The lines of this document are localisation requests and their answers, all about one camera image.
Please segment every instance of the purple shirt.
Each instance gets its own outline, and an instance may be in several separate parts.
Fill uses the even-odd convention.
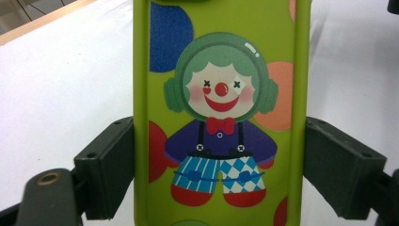
[[[258,165],[270,162],[277,152],[274,140],[264,131],[250,121],[243,121],[243,144],[245,151],[252,153]],[[200,121],[194,120],[181,130],[172,135],[166,144],[167,157],[176,163],[181,163],[190,154],[197,150],[200,140]],[[203,149],[210,150],[212,156],[228,157],[231,149],[237,149],[239,145],[238,123],[234,125],[231,135],[222,131],[211,135],[203,129]]]

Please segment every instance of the clown face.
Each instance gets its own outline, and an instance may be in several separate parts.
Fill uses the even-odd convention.
[[[189,106],[204,117],[238,118],[254,106],[251,76],[238,73],[232,64],[217,67],[208,63],[202,71],[193,73],[186,87]]]

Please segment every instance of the wooden edge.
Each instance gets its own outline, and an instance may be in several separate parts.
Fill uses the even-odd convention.
[[[27,34],[28,32],[33,31],[35,29],[38,29],[41,26],[49,24],[50,22],[59,19],[75,10],[78,10],[79,8],[82,8],[94,1],[95,0],[77,0],[75,2],[68,4],[63,8],[57,9],[47,15],[44,15],[38,18],[37,20],[34,20],[32,22],[19,26],[13,30],[10,30],[9,32],[0,36],[0,46],[6,44],[9,41],[18,39],[22,35]]]

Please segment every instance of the clown's red nose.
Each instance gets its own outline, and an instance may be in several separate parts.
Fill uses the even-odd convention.
[[[229,92],[229,87],[226,85],[226,83],[217,83],[215,92],[218,96],[226,96],[226,94]]]

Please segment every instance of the black object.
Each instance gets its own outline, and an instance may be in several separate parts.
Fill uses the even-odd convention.
[[[399,15],[399,0],[390,0],[388,3],[388,12]]]
[[[367,219],[379,214],[377,225],[399,225],[399,170],[383,172],[386,157],[334,126],[307,118],[304,176],[339,217]]]
[[[20,204],[0,212],[1,226],[80,226],[115,216],[134,178],[133,118],[113,122],[74,158],[26,184]]]

